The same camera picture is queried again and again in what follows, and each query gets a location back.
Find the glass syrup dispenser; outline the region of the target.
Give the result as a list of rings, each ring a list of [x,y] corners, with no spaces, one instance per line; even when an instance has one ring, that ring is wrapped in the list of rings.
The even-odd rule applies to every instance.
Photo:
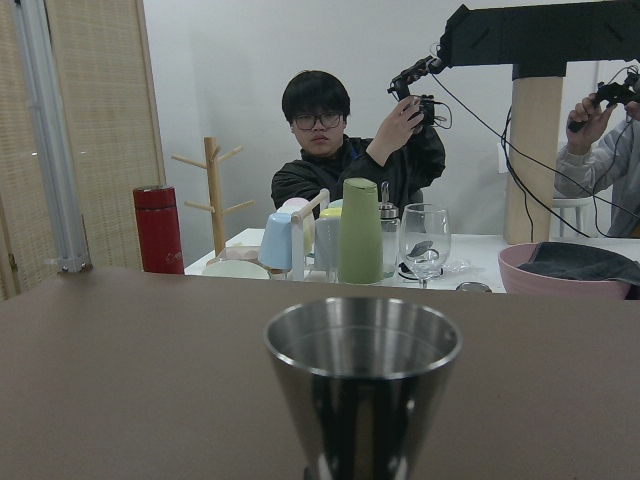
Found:
[[[398,268],[398,230],[401,225],[400,211],[390,199],[390,185],[384,181],[380,185],[380,223],[383,239],[383,278],[394,277]]]

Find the green shaker bottle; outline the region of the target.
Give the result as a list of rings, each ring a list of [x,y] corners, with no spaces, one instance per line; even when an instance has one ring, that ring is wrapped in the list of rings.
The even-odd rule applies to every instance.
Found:
[[[375,284],[383,277],[382,229],[377,185],[366,178],[343,182],[338,278],[348,284]]]

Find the steel double jigger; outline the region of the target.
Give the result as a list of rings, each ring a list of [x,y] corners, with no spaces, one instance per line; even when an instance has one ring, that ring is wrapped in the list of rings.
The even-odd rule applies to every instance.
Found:
[[[442,313],[393,298],[287,308],[264,343],[307,479],[407,479],[463,337]]]

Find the wooden cup tree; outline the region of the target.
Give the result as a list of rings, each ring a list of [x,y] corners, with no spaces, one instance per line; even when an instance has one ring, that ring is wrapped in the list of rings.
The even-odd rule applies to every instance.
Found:
[[[221,173],[220,165],[226,160],[231,159],[243,150],[243,146],[239,145],[226,153],[220,153],[220,146],[217,139],[212,136],[206,136],[203,138],[204,144],[204,161],[196,161],[191,158],[173,154],[171,159],[174,161],[182,162],[194,167],[198,167],[206,171],[207,185],[208,185],[208,203],[197,203],[192,201],[185,201],[184,205],[190,208],[206,211],[211,216],[211,226],[213,233],[213,246],[214,252],[219,254],[226,248],[226,231],[225,231],[225,219],[227,216],[235,213],[236,211],[246,209],[255,205],[254,200],[248,200],[239,204],[225,207],[223,203],[223,194],[221,187]]]

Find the light blue cup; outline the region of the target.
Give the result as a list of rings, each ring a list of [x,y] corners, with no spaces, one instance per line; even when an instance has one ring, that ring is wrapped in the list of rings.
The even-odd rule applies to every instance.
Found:
[[[274,212],[267,220],[259,261],[268,268],[290,270],[292,266],[291,215]]]

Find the person in black jacket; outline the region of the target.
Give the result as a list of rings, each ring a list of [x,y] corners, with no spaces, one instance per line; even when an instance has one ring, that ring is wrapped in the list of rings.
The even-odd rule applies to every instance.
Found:
[[[303,71],[287,84],[281,101],[301,157],[273,176],[271,199],[280,208],[292,198],[313,199],[322,189],[334,201],[343,197],[349,178],[389,184],[390,201],[399,208],[418,201],[422,189],[445,170],[445,148],[431,126],[423,124],[421,99],[400,100],[372,138],[345,133],[350,97],[334,75]]]

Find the clear wine glass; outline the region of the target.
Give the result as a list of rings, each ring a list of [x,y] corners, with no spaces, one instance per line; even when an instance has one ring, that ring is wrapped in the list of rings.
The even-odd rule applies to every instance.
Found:
[[[429,203],[413,203],[404,208],[399,231],[399,255],[417,278],[419,286],[441,274],[451,250],[449,214]]]

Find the red thermos bottle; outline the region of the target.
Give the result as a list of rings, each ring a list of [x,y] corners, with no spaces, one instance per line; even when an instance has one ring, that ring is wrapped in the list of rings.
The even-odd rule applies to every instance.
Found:
[[[133,190],[143,270],[184,274],[175,190],[167,185]]]

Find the grey cup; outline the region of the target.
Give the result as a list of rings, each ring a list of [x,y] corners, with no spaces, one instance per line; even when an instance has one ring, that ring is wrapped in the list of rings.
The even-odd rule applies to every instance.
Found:
[[[339,231],[342,209],[327,208],[315,221],[314,261],[320,270],[335,270],[338,266]]]

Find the person in grey jacket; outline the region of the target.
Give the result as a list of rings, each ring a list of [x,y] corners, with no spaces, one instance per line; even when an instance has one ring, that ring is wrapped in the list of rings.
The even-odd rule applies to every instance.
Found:
[[[612,190],[608,234],[617,238],[639,237],[639,102],[624,105],[626,118],[608,127],[616,106],[601,108],[594,93],[577,103],[567,122],[581,129],[566,130],[566,144],[556,158],[554,187],[567,198],[585,198]]]

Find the wooden post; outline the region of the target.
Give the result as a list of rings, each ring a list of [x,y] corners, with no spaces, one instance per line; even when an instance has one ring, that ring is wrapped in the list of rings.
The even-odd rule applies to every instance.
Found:
[[[549,239],[562,77],[513,81],[504,239],[512,244]]]

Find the pink bowl with cloth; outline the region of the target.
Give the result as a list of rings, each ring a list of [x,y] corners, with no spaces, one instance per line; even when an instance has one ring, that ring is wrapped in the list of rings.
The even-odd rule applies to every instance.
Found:
[[[639,298],[639,263],[610,250],[566,242],[512,245],[498,254],[505,290],[571,298]]]

